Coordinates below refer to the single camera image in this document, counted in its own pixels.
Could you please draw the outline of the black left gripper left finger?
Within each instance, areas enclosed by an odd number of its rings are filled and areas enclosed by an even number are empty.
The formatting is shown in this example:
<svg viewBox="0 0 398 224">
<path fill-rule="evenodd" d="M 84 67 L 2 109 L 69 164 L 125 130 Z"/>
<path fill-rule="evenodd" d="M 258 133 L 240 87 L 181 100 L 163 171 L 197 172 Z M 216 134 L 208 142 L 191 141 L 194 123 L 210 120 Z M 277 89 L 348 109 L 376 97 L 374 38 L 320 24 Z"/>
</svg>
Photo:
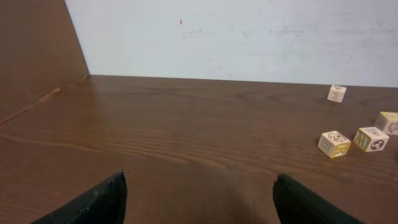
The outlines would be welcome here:
<svg viewBox="0 0 398 224">
<path fill-rule="evenodd" d="M 117 172 L 35 224 L 123 224 L 126 215 L 127 183 Z"/>
</svg>

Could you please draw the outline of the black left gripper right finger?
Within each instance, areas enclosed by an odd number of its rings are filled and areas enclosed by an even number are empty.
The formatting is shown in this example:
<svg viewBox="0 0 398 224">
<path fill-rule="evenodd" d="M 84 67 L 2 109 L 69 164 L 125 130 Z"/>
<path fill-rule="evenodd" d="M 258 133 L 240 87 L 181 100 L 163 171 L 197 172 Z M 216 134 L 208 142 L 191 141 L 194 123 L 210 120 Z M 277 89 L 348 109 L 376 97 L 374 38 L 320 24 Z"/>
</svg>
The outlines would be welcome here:
<svg viewBox="0 0 398 224">
<path fill-rule="evenodd" d="M 287 174 L 274 181 L 272 198 L 281 224 L 359 224 L 345 213 Z"/>
</svg>

